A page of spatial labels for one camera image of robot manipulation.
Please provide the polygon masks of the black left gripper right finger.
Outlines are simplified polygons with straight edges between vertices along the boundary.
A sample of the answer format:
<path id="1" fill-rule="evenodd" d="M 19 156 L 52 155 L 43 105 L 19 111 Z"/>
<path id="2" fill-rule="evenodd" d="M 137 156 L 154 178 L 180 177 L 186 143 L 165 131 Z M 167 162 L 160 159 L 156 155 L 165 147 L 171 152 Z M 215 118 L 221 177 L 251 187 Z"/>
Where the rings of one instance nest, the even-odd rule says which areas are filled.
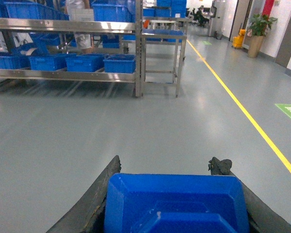
<path id="1" fill-rule="evenodd" d="M 229 159 L 212 157 L 209 160 L 208 170 L 211 175 L 235 176 L 231 168 L 232 161 Z M 247 185 L 243 182 L 241 184 L 251 233 L 291 233 L 291 224 L 273 211 Z"/>

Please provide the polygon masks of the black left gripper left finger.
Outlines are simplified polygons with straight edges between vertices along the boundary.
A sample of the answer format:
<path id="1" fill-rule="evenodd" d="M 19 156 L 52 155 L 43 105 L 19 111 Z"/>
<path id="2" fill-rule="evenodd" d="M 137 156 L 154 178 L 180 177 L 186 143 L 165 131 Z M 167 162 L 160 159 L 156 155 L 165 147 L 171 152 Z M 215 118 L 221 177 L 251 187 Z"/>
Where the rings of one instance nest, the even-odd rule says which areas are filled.
<path id="1" fill-rule="evenodd" d="M 101 233 L 108 182 L 112 175 L 121 171 L 121 162 L 116 155 L 103 169 L 82 197 L 64 214 L 48 233 Z"/>

